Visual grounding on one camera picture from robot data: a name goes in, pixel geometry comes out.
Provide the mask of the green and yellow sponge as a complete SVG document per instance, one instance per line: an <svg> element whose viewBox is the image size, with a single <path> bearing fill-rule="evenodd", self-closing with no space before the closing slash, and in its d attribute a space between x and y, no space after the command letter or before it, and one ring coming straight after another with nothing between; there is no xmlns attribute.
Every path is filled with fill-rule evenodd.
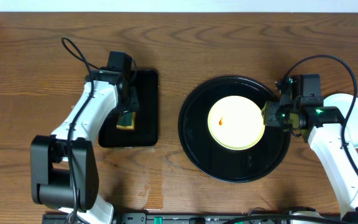
<svg viewBox="0 0 358 224"><path fill-rule="evenodd" d="M135 116L136 112L120 115L116 128L120 130L135 130Z"/></svg>

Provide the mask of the yellow plate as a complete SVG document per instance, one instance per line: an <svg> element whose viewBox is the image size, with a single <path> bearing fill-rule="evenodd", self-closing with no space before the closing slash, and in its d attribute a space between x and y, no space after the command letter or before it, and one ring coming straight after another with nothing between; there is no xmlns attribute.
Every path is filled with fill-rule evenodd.
<svg viewBox="0 0 358 224"><path fill-rule="evenodd" d="M226 96L215 102L208 113L207 124L213 139L234 151L253 147L265 131L261 109L243 96Z"/></svg>

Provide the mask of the light blue plate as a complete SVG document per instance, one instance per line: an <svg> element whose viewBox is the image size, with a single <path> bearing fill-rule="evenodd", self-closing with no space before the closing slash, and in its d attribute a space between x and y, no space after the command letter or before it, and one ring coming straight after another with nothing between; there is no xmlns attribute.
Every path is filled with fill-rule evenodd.
<svg viewBox="0 0 358 224"><path fill-rule="evenodd" d="M346 117L353 96L346 93L336 93L331 96L328 96L324 99L324 106L335 106L342 113L343 117ZM351 141L356 149L358 149L358 98L354 104L351 115L347 122L347 128L351 137Z"/></svg>

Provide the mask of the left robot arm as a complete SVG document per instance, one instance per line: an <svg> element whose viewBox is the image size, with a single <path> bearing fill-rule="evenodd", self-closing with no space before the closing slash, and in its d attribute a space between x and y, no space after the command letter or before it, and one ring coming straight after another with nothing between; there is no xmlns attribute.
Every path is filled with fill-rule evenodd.
<svg viewBox="0 0 358 224"><path fill-rule="evenodd" d="M137 104L132 86L137 72L92 70L68 117L50 135L30 145L34 203L67 213L67 223L111 223L114 207L98 193L93 144L105 119Z"/></svg>

